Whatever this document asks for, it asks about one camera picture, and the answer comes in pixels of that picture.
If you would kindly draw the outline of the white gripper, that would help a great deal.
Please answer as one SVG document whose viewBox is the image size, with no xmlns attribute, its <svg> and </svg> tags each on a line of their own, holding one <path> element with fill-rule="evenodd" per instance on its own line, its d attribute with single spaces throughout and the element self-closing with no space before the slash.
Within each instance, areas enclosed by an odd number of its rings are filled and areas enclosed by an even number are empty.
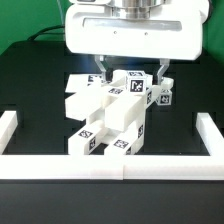
<svg viewBox="0 0 224 224">
<path fill-rule="evenodd" d="M 104 81 L 112 69 L 106 57 L 157 58 L 160 84 L 169 59 L 194 60 L 201 54 L 203 24 L 210 0 L 70 0 L 66 45 L 73 53 L 93 54 Z"/>
</svg>

